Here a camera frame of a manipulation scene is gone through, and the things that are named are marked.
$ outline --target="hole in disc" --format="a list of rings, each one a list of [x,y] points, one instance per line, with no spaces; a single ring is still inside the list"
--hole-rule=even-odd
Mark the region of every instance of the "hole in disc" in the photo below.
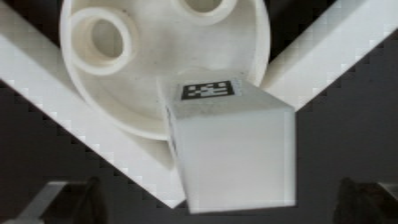
[[[197,12],[210,12],[219,7],[222,0],[185,0]]]
[[[114,24],[100,20],[93,28],[93,43],[105,56],[117,58],[123,52],[123,38]]]

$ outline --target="white plastic part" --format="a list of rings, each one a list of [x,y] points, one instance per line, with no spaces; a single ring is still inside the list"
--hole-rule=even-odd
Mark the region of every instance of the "white plastic part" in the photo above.
[[[4,1],[0,14],[2,81],[142,189],[174,208],[185,193],[167,143],[139,138],[103,119],[78,95],[59,47]],[[103,177],[116,178],[112,172],[105,172]]]
[[[254,85],[260,85],[263,80],[270,51],[265,3],[263,0],[242,0],[237,1],[235,7],[229,3],[231,0],[221,3],[233,9],[222,22],[197,26],[178,13],[171,0],[64,1],[61,44],[78,92],[117,127],[149,139],[167,139],[157,76],[171,76],[190,67],[205,67],[212,70],[237,71]],[[105,6],[123,11],[135,23],[141,50],[119,72],[100,76],[75,63],[73,17],[80,10]],[[112,35],[93,38],[98,40],[98,45],[114,42]]]
[[[201,26],[213,25],[229,16],[238,0],[171,0],[178,14]],[[199,5],[208,5],[210,11],[199,11]]]
[[[340,0],[270,63],[263,90],[299,110],[398,28],[396,0]]]
[[[233,71],[160,78],[192,213],[295,205],[295,110]]]
[[[123,52],[109,57],[98,50],[93,31],[105,20],[116,26],[123,38]],[[133,21],[125,13],[110,7],[82,9],[71,17],[71,59],[78,68],[93,75],[112,75],[126,67],[139,51],[139,32]]]

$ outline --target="black background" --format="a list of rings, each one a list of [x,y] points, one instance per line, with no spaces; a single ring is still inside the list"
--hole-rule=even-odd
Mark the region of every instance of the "black background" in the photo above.
[[[59,42],[61,1],[7,1]],[[332,1],[270,0],[272,58]],[[398,182],[398,33],[297,113],[299,205],[217,215],[169,209],[0,82],[0,222],[48,180],[103,182],[110,223],[332,223],[343,177]]]

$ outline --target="white cardboard box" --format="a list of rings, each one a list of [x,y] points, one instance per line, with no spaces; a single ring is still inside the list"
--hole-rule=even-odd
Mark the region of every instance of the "white cardboard box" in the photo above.
[[[295,205],[295,109],[231,71],[158,79],[192,213]]]

